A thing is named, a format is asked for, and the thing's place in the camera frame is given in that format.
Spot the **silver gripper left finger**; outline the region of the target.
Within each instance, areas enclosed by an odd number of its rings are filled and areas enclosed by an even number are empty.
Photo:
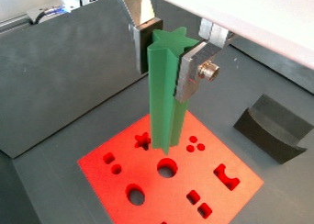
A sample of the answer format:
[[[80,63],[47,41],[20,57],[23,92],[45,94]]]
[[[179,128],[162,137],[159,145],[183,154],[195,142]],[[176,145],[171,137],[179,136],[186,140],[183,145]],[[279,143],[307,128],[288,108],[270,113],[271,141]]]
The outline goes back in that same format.
[[[151,0],[123,0],[135,44],[136,69],[148,71],[147,48],[152,43],[152,32],[163,28],[163,21],[155,16]]]

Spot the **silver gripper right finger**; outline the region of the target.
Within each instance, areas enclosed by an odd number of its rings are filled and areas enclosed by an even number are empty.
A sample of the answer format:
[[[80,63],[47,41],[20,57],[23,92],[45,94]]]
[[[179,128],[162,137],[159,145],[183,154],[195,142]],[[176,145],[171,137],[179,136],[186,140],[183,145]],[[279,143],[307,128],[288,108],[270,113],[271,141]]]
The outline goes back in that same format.
[[[184,103],[198,91],[202,79],[212,81],[216,78],[219,67],[214,63],[214,58],[235,38],[231,31],[204,18],[199,36],[203,41],[187,49],[180,59],[175,87],[175,99],[180,103]]]

